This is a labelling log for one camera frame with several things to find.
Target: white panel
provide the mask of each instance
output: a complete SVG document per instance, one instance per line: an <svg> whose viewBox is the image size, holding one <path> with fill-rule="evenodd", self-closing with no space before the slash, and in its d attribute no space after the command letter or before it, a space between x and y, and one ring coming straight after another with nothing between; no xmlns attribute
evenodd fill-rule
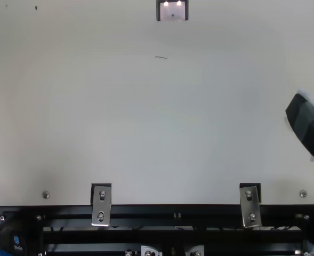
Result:
<svg viewBox="0 0 314 256"><path fill-rule="evenodd" d="M193 0L184 22L155 9L0 0L0 205L89 204L91 183L113 204L238 204L240 182L314 204L284 121L298 87L314 98L314 0Z"/></svg>

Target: silver metal bracket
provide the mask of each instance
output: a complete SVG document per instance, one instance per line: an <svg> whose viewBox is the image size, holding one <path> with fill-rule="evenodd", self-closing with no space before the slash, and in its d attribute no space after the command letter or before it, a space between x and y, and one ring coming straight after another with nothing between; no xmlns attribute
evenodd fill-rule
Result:
<svg viewBox="0 0 314 256"><path fill-rule="evenodd" d="M196 245L190 248L185 248L186 256L205 256L204 245Z"/></svg>
<svg viewBox="0 0 314 256"><path fill-rule="evenodd" d="M112 187L94 186L92 226L109 227Z"/></svg>
<svg viewBox="0 0 314 256"><path fill-rule="evenodd" d="M150 245L141 246L141 256L152 256L153 253L155 256L163 256L163 252L161 249L152 247Z"/></svg>
<svg viewBox="0 0 314 256"><path fill-rule="evenodd" d="M240 188L240 202L245 228L262 226L257 187Z"/></svg>

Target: black metal frame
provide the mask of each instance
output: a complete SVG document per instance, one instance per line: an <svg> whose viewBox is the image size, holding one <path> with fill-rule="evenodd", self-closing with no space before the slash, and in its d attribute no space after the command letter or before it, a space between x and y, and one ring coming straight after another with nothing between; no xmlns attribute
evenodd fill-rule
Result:
<svg viewBox="0 0 314 256"><path fill-rule="evenodd" d="M307 241L314 244L314 205L260 205L260 211L264 226L297 226L301 230L244 229L240 205L112 205L111 226L194 229L62 232L43 231L43 227L90 227L92 207L0 207L0 217L5 217L0 221L0 230L13 222L33 223L42 240L37 251L47 255L123 255L129 249L70 251L71 244L99 243L159 244L166 256L170 256L171 246L183 244L203 244L206 255L294 255L294 250L307 250ZM207 230L208 227L219 230ZM52 250L57 244L68 244L69 251Z"/></svg>

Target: bolt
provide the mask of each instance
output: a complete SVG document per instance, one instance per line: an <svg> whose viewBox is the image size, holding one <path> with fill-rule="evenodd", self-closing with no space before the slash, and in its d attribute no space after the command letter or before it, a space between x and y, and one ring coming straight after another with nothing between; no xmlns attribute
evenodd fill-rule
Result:
<svg viewBox="0 0 314 256"><path fill-rule="evenodd" d="M248 201L252 200L252 192L251 191L247 190L245 195L246 195Z"/></svg>
<svg viewBox="0 0 314 256"><path fill-rule="evenodd" d="M254 222L255 220L256 220L256 216L255 216L255 214L254 213L250 213L249 214L249 220L251 221L251 222Z"/></svg>
<svg viewBox="0 0 314 256"><path fill-rule="evenodd" d="M48 198L50 197L49 191L44 191L44 192L42 193L42 196L43 196L43 198L48 199Z"/></svg>
<svg viewBox="0 0 314 256"><path fill-rule="evenodd" d="M307 196L307 191L305 189L301 189L299 192L301 197L306 197Z"/></svg>
<svg viewBox="0 0 314 256"><path fill-rule="evenodd" d="M104 200L104 197L106 195L106 191L100 191L100 200L103 201Z"/></svg>
<svg viewBox="0 0 314 256"><path fill-rule="evenodd" d="M104 219L104 214L103 214L103 212L100 212L100 213L98 214L98 220L99 220L100 222L103 222L103 219Z"/></svg>

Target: black object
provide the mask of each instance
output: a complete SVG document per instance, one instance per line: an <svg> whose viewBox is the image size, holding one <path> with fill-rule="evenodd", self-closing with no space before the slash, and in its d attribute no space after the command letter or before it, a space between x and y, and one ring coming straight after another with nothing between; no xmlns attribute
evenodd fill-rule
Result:
<svg viewBox="0 0 314 256"><path fill-rule="evenodd" d="M0 248L12 255L38 255L42 249L42 226L33 219L11 219L1 225Z"/></svg>
<svg viewBox="0 0 314 256"><path fill-rule="evenodd" d="M27 255L122 256L128 248L138 251L141 243L159 244L170 256L171 247L179 250L184 244L203 244L208 256L293 255L294 250L302 250L306 240L314 244L314 205L260 205L260 211L264 226L297 226L301 230L244 229L240 205L112 205L112 226L193 226L194 230L43 232L43 227L90 227L92 207L0 207L0 216L5 216L0 221L0 245L8 251L16 235L20 241L24 239L30 252ZM116 250L104 250L103 243L112 244Z"/></svg>
<svg viewBox="0 0 314 256"><path fill-rule="evenodd" d="M286 115L295 135L314 157L314 105L297 93L287 107Z"/></svg>

